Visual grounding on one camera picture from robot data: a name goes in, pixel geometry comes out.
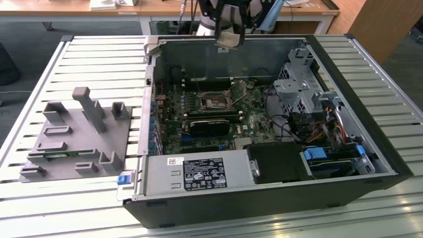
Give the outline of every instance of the metal workbench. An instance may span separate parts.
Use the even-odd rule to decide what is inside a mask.
[[[423,116],[357,40],[318,36],[339,70],[400,150],[416,177],[373,192],[346,207],[149,230],[122,207],[117,177],[21,183],[46,120],[46,103],[67,108],[77,86],[109,107],[134,106],[126,170],[138,165],[145,86],[145,36],[90,36],[63,41],[0,149],[0,237],[416,237],[423,232]],[[325,73],[322,77],[330,88]]]

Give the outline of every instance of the table leg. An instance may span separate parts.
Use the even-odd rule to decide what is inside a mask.
[[[151,35],[151,27],[150,27],[151,17],[150,16],[139,16],[139,22],[141,22],[141,26],[142,26],[142,34],[145,36],[150,36]]]
[[[326,34],[329,32],[334,17],[334,15],[325,16],[317,28],[315,34]]]
[[[49,31],[54,30],[53,22],[43,21],[43,25],[45,25],[46,30],[49,30]]]

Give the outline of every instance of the gray plastic mount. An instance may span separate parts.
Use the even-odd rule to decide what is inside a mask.
[[[90,98],[90,89],[78,87],[73,97],[83,109],[66,109],[50,102],[47,118],[21,182],[115,176],[123,171],[133,107],[115,102],[103,108]]]

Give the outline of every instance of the barcode sticker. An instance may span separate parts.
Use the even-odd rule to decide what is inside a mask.
[[[167,165],[183,165],[185,157],[167,158]]]

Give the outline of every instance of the wooden table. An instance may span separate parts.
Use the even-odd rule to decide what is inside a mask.
[[[339,11],[330,10],[321,0],[311,0],[311,3],[299,5],[302,8],[285,7],[278,21],[318,21],[315,33],[325,34]],[[139,0],[137,6],[90,11],[90,0],[2,0],[0,21],[138,21],[143,34],[151,35],[153,21],[179,20],[181,4],[181,0]],[[190,16],[191,3],[187,4],[183,20],[191,20]]]
[[[150,23],[153,21],[178,21],[181,15],[181,0],[142,0],[141,24],[143,34],[151,35]],[[311,0],[309,4],[295,5],[302,8],[282,8],[278,21],[318,21],[315,34],[326,34],[334,17],[339,10],[330,10],[321,0]],[[198,7],[197,20],[201,19],[201,7]],[[189,0],[183,21],[191,20],[191,2]]]
[[[90,11],[90,0],[0,0],[0,21],[139,21],[141,7],[142,0],[137,6],[102,11]]]

